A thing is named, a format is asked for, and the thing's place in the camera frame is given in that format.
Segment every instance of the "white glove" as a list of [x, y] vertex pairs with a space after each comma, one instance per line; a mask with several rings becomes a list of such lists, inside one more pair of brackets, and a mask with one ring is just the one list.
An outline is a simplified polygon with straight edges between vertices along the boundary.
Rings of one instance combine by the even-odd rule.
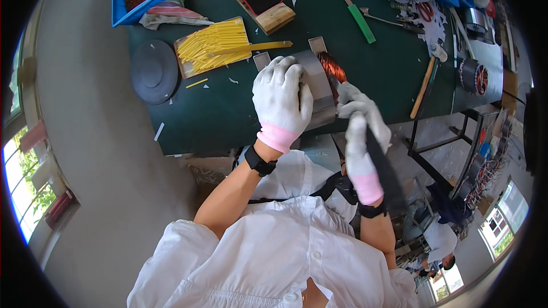
[[253, 82], [253, 104], [261, 123], [257, 138], [284, 154], [312, 116], [312, 93], [308, 85], [299, 83], [303, 72], [293, 56], [278, 56]]
[[339, 93], [339, 106], [337, 106], [339, 117], [348, 118], [356, 111], [363, 112], [369, 128], [382, 148], [382, 152], [386, 154], [388, 148], [392, 145], [390, 144], [392, 132], [390, 131], [390, 127], [382, 120], [379, 108], [375, 102], [349, 82], [340, 84], [337, 92]]
[[376, 168], [366, 147], [367, 121], [363, 113], [350, 117], [346, 130], [346, 172], [354, 185], [358, 200], [368, 205], [383, 197]]

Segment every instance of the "black wristband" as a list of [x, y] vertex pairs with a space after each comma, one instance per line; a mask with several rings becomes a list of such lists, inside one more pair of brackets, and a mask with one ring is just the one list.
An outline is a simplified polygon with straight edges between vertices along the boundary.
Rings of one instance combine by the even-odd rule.
[[360, 212], [360, 215], [365, 218], [373, 219], [381, 213], [384, 213], [384, 216], [386, 216], [388, 210], [386, 208], [386, 204], [384, 203], [384, 198], [382, 198], [382, 202], [377, 207], [365, 206], [358, 202], [358, 212]]
[[256, 170], [259, 173], [259, 176], [264, 177], [272, 173], [276, 168], [277, 161], [265, 162], [261, 156], [257, 155], [253, 145], [249, 146], [249, 149], [245, 152], [245, 160], [249, 164], [249, 167], [253, 170]]

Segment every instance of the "white uniform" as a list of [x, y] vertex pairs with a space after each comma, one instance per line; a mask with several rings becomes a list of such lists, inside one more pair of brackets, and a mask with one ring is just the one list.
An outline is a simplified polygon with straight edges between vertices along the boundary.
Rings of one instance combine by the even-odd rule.
[[337, 191], [326, 203], [308, 196], [330, 175], [292, 150], [253, 195], [291, 198], [248, 205], [220, 241], [203, 225], [169, 224], [128, 307], [302, 307], [309, 277], [327, 307], [417, 307], [411, 274], [354, 237], [356, 207]]

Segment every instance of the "black round disc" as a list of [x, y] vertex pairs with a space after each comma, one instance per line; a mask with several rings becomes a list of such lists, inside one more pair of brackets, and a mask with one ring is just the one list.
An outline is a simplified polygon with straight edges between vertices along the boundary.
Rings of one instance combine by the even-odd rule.
[[144, 42], [132, 58], [133, 90], [145, 103], [161, 104], [173, 94], [178, 72], [177, 58], [167, 43]]

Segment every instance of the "green workbench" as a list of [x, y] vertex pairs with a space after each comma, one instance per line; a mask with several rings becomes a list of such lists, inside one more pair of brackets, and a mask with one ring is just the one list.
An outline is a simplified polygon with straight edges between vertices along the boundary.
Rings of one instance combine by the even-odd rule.
[[[358, 7], [369, 7], [370, 14], [394, 21], [400, 11], [392, 9], [388, 0], [352, 0]], [[328, 52], [346, 72], [348, 80], [366, 93], [379, 106], [387, 124], [410, 120], [424, 73], [428, 65], [426, 44], [416, 34], [403, 31], [395, 25], [366, 18], [376, 42], [368, 44], [353, 20], [344, 0], [284, 0], [295, 13], [295, 19], [265, 36], [236, 0], [185, 0], [185, 6], [211, 21], [219, 22], [242, 16], [251, 43], [291, 40], [291, 48], [270, 50], [271, 58], [309, 50], [309, 38], [323, 36]], [[158, 39], [173, 42], [204, 27], [183, 24], [162, 24], [158, 31], [145, 29], [140, 24], [127, 27], [129, 52], [146, 40]], [[447, 115], [452, 112], [456, 70], [453, 60], [453, 33], [451, 24], [445, 25], [448, 62], [437, 71], [432, 94], [425, 102], [422, 118]], [[257, 68], [253, 59], [240, 61], [192, 78], [179, 81], [169, 101], [157, 106], [147, 106], [156, 131], [165, 124], [158, 142], [164, 155], [225, 150], [252, 143], [260, 129], [257, 114], [251, 101], [253, 80]], [[208, 78], [209, 88], [203, 85], [185, 88]], [[346, 130], [347, 120], [307, 132], [332, 133]]]

